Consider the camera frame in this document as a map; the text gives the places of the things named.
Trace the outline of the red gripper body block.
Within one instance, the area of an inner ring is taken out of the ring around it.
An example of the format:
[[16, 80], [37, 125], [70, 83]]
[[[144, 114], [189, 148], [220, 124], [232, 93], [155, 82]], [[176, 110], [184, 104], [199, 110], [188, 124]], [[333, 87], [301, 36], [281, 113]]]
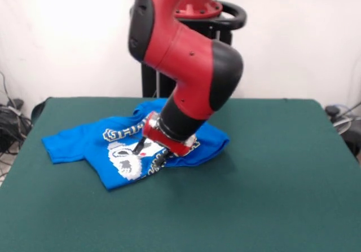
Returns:
[[166, 114], [152, 111], [143, 126], [142, 136], [145, 139], [166, 148], [177, 156], [185, 156], [196, 141], [196, 131], [199, 129], [199, 120], [183, 113]]

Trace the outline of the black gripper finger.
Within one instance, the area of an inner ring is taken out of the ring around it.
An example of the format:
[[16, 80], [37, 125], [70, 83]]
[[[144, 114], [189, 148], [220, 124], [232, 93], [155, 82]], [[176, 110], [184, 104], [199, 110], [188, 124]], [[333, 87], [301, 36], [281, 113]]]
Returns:
[[141, 152], [141, 150], [144, 148], [145, 141], [146, 138], [141, 138], [141, 140], [137, 143], [137, 145], [133, 149], [134, 154], [139, 154]]
[[161, 168], [163, 167], [163, 164], [166, 162], [167, 159], [169, 159], [173, 155], [173, 152], [171, 152], [169, 149], [166, 149], [164, 152], [162, 152], [157, 158], [156, 158], [156, 167]]

